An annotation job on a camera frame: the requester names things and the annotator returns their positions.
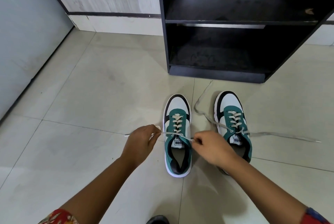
tiled floor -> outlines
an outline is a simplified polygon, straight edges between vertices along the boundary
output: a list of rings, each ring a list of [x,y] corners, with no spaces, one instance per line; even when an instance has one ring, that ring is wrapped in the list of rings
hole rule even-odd
[[[265,84],[214,81],[200,104],[212,111],[218,91],[232,90],[251,131],[321,140],[252,138],[251,164],[332,222],[333,66],[334,47],[305,45]],[[119,157],[123,134],[161,124],[170,95],[194,106],[209,82],[168,75],[160,36],[74,30],[0,127],[1,222],[39,222]],[[193,112],[192,132],[210,128]],[[242,189],[197,154],[187,177],[169,176],[159,140],[102,224],[146,223],[156,214],[171,224],[266,223]]]

sneaker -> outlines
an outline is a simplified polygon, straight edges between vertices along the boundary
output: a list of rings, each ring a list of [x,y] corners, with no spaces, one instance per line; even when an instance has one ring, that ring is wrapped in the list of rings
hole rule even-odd
[[[175,132],[190,138],[191,111],[187,99],[183,95],[172,95],[164,111],[163,131]],[[185,177],[191,170],[191,144],[179,135],[164,134],[165,164],[170,175],[176,178]],[[184,158],[181,167],[172,153],[172,148],[183,148]]]
[[[217,125],[218,133],[224,137],[240,157],[250,162],[252,143],[249,138],[244,110],[235,93],[223,91],[217,96],[214,104],[214,119],[217,123],[226,125],[228,128]]]
[[[157,215],[152,218],[146,224],[169,224],[167,218],[163,215]]]

shelf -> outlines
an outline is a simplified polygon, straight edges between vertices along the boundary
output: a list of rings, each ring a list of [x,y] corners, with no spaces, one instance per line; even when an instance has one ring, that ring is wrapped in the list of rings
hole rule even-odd
[[[186,27],[169,24],[169,65],[268,76],[312,26],[264,29]]]
[[[308,0],[170,0],[166,23],[316,25]]]

forearm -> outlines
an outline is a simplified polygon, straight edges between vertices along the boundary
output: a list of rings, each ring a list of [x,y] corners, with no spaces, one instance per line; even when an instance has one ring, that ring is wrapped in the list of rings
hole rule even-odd
[[[239,156],[224,170],[236,180],[270,224],[299,224],[307,207]]]
[[[97,224],[134,169],[132,163],[118,158],[61,209],[73,214],[80,224]]]

baseboard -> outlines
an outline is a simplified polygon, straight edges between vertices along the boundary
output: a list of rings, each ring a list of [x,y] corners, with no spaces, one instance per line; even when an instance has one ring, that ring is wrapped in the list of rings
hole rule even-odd
[[[69,18],[79,30],[89,32],[163,36],[159,18],[96,15],[69,15]]]

